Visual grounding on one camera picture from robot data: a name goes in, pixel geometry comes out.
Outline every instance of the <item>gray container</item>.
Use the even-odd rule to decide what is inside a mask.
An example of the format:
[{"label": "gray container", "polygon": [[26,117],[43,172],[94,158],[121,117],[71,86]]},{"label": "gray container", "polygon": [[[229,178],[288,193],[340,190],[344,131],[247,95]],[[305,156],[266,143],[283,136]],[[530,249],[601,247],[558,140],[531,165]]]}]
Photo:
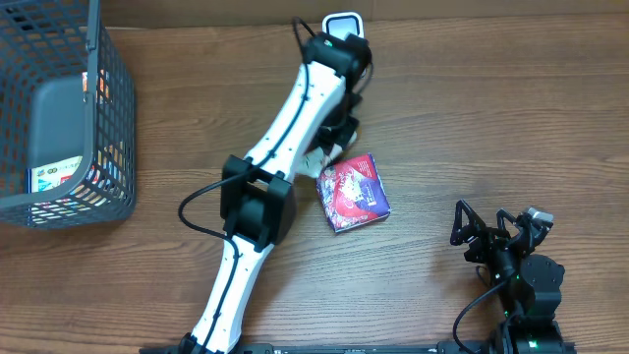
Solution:
[{"label": "gray container", "polygon": [[[0,34],[0,221],[50,229],[129,217],[136,96],[100,1],[2,1]],[[37,167],[78,156],[67,181],[31,192],[31,178],[55,171]]]}]

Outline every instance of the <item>wood grain surface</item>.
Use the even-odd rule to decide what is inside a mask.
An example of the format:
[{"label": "wood grain surface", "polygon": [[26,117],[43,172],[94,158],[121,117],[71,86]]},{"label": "wood grain surface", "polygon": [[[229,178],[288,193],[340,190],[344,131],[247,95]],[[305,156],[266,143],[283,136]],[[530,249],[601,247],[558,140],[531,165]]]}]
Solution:
[{"label": "wood grain surface", "polygon": [[[245,340],[421,344],[451,338],[483,292],[449,246],[465,198],[544,207],[538,252],[566,267],[557,319],[582,353],[629,352],[629,15],[367,23],[375,63],[349,152],[371,152],[392,214],[334,235],[298,179],[299,216],[258,278]],[[124,223],[0,230],[0,352],[134,353],[178,342],[205,307],[221,244],[179,202],[244,155],[299,64],[289,27],[112,33],[138,88],[137,211]],[[190,207],[220,229],[217,194]],[[496,302],[462,322],[485,338]]]},{"label": "wood grain surface", "polygon": [[106,0],[110,27],[164,29],[285,25],[299,15],[320,23],[328,14],[356,11],[365,21],[629,12],[629,0]]}]

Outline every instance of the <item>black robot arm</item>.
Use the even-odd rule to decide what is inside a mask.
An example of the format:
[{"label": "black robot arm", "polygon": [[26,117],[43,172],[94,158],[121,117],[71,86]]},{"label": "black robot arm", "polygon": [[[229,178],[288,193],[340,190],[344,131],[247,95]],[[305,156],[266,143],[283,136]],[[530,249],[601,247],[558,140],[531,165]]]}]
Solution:
[{"label": "black robot arm", "polygon": [[[468,218],[467,225],[463,225],[463,213]],[[489,291],[498,293],[506,320],[487,341],[471,342],[468,346],[456,335],[462,318],[459,316],[453,327],[457,345],[443,343],[443,353],[576,353],[574,344],[563,341],[554,320],[561,303],[559,286],[565,269],[549,257],[532,255],[553,225],[552,214],[528,207],[518,216],[501,209],[496,218],[498,227],[488,227],[465,201],[459,201],[450,243],[468,243],[466,261],[486,265]],[[505,220],[518,229],[516,236],[511,237]]]}]

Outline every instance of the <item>purple package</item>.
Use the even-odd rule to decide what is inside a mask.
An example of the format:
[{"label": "purple package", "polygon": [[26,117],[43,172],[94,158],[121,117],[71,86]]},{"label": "purple package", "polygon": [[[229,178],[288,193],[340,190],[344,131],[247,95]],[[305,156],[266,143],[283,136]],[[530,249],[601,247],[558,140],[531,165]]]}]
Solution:
[{"label": "purple package", "polygon": [[370,153],[327,167],[316,179],[316,190],[335,232],[391,213]]}]

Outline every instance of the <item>robotic arm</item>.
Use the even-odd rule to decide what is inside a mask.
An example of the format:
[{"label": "robotic arm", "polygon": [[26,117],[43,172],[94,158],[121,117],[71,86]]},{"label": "robotic arm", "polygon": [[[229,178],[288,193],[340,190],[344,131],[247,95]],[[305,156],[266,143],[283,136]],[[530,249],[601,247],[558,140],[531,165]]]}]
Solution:
[{"label": "robotic arm", "polygon": [[[295,219],[292,182],[303,170],[305,153],[318,148],[335,155],[356,139],[358,121],[349,112],[361,100],[353,88],[372,61],[368,42],[355,35],[342,40],[319,33],[301,49],[303,64],[297,81],[275,121],[245,159],[229,156],[222,181],[215,185],[222,187],[220,214],[225,235],[216,235],[183,217],[183,206],[216,188],[214,185],[199,190],[180,207],[180,217],[187,225],[224,239],[221,266],[203,315],[179,346],[142,349],[142,354],[232,351],[240,339],[259,270]],[[317,175],[324,167],[321,163],[307,171]],[[266,189],[255,186],[255,181],[266,184]]]},{"label": "robotic arm", "polygon": [[[464,212],[468,218],[465,226]],[[528,207],[517,217],[505,209],[499,210],[496,217],[498,227],[488,227],[465,201],[456,205],[450,243],[470,245],[465,260],[486,265],[491,288],[459,315],[453,327],[456,343],[439,343],[443,349],[440,353],[576,353],[574,343],[563,341],[554,320],[554,311],[561,303],[559,286],[565,269],[549,257],[532,255],[552,228],[552,214]],[[513,238],[505,219],[518,229]],[[494,292],[500,297],[506,321],[485,342],[461,342],[456,335],[459,322],[468,310]]]}]

